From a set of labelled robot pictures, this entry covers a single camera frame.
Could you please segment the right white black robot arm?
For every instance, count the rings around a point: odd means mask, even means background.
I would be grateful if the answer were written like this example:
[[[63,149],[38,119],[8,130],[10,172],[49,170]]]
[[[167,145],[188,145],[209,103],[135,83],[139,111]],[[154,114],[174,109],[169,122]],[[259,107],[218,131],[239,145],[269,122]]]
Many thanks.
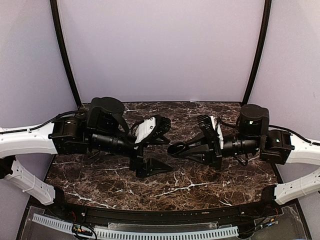
[[[201,133],[186,142],[168,147],[174,158],[188,159],[220,170],[222,159],[240,155],[259,155],[270,164],[320,164],[320,142],[307,139],[293,130],[270,124],[265,107],[247,104],[241,107],[235,124],[220,117],[200,115]]]

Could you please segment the black earbud charging case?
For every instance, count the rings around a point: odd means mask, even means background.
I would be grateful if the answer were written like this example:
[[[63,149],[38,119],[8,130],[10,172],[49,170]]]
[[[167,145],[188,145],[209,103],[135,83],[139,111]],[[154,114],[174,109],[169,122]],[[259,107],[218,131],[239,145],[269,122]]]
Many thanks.
[[[186,144],[184,142],[177,142],[174,144],[170,144],[167,148],[167,153],[175,158],[179,157],[179,154],[182,153],[186,148]]]

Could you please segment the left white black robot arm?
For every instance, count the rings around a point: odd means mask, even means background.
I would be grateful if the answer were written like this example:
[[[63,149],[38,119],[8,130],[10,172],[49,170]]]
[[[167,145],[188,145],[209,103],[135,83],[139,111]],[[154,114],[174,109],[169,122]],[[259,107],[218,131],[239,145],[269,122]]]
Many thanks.
[[[40,125],[1,129],[0,177],[42,205],[51,205],[58,217],[67,218],[71,208],[64,202],[64,192],[26,170],[17,160],[18,155],[85,155],[98,150],[128,157],[129,169],[138,178],[170,172],[169,165],[144,159],[146,147],[170,142],[166,138],[171,128],[170,119],[154,115],[129,127],[123,117],[124,111],[124,104],[116,98],[95,97],[86,112],[73,110]]]

